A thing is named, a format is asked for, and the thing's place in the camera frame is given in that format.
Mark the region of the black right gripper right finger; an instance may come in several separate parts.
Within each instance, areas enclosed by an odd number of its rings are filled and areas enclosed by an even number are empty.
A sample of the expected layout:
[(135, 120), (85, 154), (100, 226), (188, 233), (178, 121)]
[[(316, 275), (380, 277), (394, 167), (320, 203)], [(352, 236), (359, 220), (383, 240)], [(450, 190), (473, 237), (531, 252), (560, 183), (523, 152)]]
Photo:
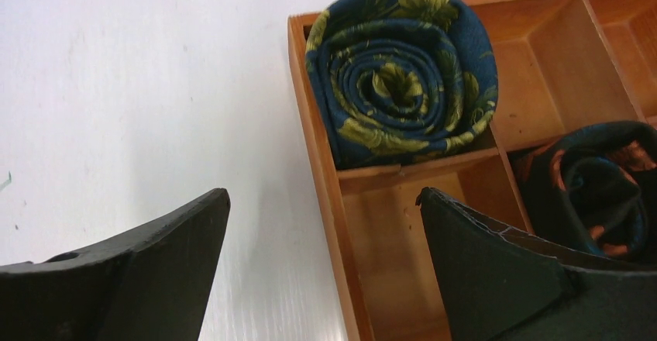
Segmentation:
[(436, 188), (420, 208), (454, 340), (654, 340), (656, 269), (579, 252)]

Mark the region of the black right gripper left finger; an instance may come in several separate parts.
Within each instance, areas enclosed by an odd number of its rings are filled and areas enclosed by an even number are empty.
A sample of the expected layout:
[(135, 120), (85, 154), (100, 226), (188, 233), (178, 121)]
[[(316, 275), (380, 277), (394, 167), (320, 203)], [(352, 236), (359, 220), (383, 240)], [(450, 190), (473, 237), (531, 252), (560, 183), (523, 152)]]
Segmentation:
[(231, 202), (215, 188), (42, 263), (1, 268), (3, 340), (196, 340)]

